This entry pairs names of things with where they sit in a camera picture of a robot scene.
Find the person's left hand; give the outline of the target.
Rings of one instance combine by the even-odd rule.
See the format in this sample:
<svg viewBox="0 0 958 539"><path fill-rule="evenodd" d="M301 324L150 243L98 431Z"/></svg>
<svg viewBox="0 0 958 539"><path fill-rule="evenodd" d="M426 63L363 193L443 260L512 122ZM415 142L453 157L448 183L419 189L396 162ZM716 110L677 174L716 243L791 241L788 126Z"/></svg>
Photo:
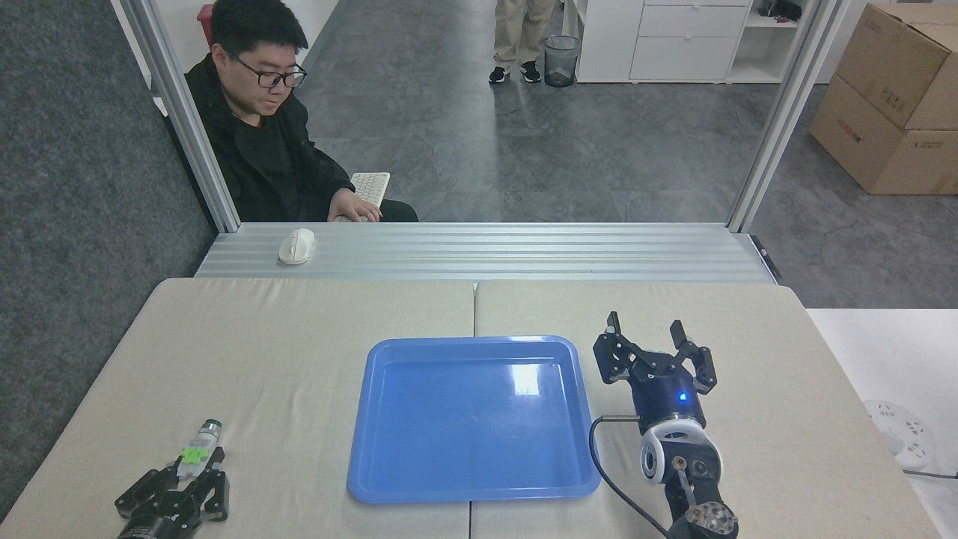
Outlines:
<svg viewBox="0 0 958 539"><path fill-rule="evenodd" d="M360 198L348 188L341 188L332 196L326 221L334 222L339 217L345 217L352 222L362 222L363 219L367 222L380 222L382 213L379 206Z"/></svg>

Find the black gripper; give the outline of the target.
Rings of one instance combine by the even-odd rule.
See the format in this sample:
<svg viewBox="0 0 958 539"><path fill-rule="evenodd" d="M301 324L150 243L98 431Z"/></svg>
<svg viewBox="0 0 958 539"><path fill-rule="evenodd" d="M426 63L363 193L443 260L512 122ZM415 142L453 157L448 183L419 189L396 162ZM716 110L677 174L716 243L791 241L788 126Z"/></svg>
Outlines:
<svg viewBox="0 0 958 539"><path fill-rule="evenodd" d="M716 386L716 371L711 349L699 346L688 338L681 320L670 326L677 354L675 365L691 359L694 379L685 368L656 375L656 360L649 350L627 340L620 333L618 313L610 311L606 328L595 341L593 352L604 383L632 380L632 401L640 417L639 433L674 419L692 419L707 426L698 393L708 395Z"/></svg>
<svg viewBox="0 0 958 539"><path fill-rule="evenodd" d="M120 517L129 520L117 538L192 538L198 524L228 519L229 481L220 464L225 450L213 450L201 474L174 499L177 467L150 469L115 501Z"/></svg>

